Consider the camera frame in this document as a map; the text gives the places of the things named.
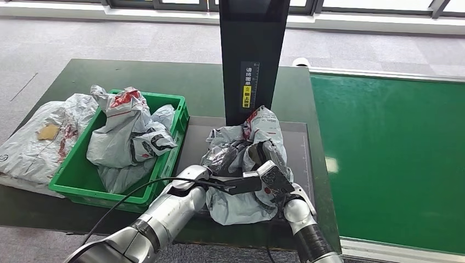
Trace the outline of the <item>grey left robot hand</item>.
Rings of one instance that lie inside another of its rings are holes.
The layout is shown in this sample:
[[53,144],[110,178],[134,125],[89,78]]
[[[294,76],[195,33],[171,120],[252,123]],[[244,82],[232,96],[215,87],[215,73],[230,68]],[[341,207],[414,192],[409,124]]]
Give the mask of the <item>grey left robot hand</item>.
[[245,149],[251,143],[238,140],[221,145],[215,145],[206,153],[202,163],[216,176],[239,177],[238,170],[242,166]]

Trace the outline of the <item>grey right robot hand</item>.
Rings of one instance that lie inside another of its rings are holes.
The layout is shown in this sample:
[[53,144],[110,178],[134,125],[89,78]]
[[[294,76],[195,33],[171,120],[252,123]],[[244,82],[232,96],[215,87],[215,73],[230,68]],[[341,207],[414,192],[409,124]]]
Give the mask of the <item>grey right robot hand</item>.
[[252,161],[252,170],[258,169],[267,161],[273,161],[280,169],[286,167],[283,155],[270,140],[252,145],[247,153]]

